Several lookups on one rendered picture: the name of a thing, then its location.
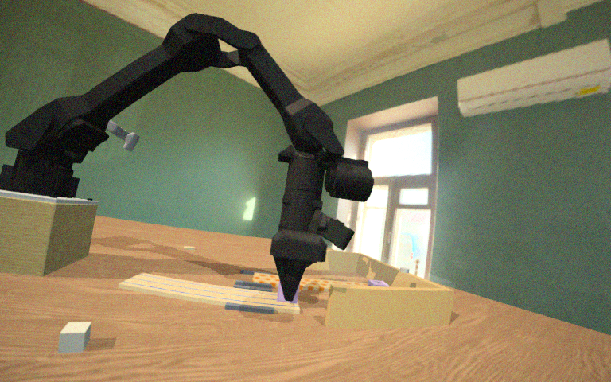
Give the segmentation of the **pink labelled cube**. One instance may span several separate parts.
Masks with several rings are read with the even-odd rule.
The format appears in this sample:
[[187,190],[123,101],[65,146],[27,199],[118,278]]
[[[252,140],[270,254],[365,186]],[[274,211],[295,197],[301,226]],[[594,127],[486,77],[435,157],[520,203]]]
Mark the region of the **pink labelled cube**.
[[296,290],[296,295],[294,296],[294,300],[293,300],[293,301],[286,301],[286,300],[284,299],[283,292],[282,292],[282,287],[281,287],[281,283],[280,283],[280,280],[279,280],[279,284],[278,284],[278,297],[277,297],[277,302],[287,302],[287,303],[298,304],[298,291],[299,291],[299,286],[300,286],[300,283],[299,283],[298,288],[297,288],[297,290]]

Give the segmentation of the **orange polka-dot strip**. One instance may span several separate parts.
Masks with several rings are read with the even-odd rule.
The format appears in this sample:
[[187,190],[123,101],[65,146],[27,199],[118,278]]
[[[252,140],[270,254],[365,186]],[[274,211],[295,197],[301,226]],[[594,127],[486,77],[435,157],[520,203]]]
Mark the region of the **orange polka-dot strip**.
[[[252,282],[271,283],[273,287],[278,287],[279,277],[278,275],[268,275],[254,272]],[[324,279],[301,279],[299,289],[330,292],[330,286],[331,284],[329,281]]]

